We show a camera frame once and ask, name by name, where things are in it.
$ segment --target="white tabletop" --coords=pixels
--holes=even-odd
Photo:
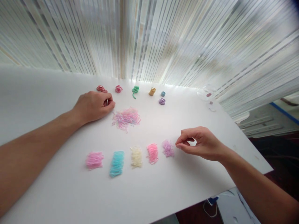
[[[151,223],[234,187],[218,162],[177,148],[174,158],[165,157],[162,141],[174,143],[185,128],[208,127],[259,171],[272,170],[221,106],[216,103],[217,111],[211,112],[196,89],[29,68],[1,67],[0,145],[70,110],[80,94],[98,85],[112,93],[114,111],[137,108],[140,125],[121,131],[111,126],[111,113],[78,130],[0,223]],[[120,94],[116,85],[123,88]],[[134,85],[140,87],[136,100]],[[154,96],[148,94],[151,87]],[[161,91],[165,105],[158,103]],[[159,150],[154,165],[146,159],[151,143]],[[143,167],[132,169],[130,147],[135,145],[142,149]],[[123,174],[112,179],[113,152],[120,150],[125,152]],[[103,152],[103,168],[87,170],[91,151]]]

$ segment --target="floor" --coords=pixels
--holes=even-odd
[[[250,140],[274,169],[265,176],[299,201],[298,161],[284,157],[293,156],[298,158],[298,139],[299,133]],[[177,212],[176,216],[179,223],[222,224],[219,212],[216,217],[210,218],[203,210],[203,203],[200,202]],[[205,208],[210,215],[215,214],[216,205],[213,207],[206,205]]]

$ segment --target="purple rubber band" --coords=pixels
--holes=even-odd
[[[165,104],[165,99],[163,99],[163,98],[161,98],[160,100],[159,100],[159,104],[161,104],[161,105],[164,105]]]

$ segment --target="white cable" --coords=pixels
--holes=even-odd
[[[206,201],[205,201],[204,204],[203,204],[203,210],[205,211],[205,213],[206,213],[208,216],[210,216],[210,215],[207,213],[207,211],[205,210],[205,204],[206,204]],[[211,218],[214,218],[214,217],[216,217],[216,215],[217,215],[217,204],[216,204],[216,213],[215,213],[215,215],[210,216],[210,217],[211,217]]]

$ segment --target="forearm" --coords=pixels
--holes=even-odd
[[[298,223],[299,203],[231,149],[220,161],[261,223]]]
[[[66,140],[82,126],[72,112],[0,147],[0,217],[24,194]]]

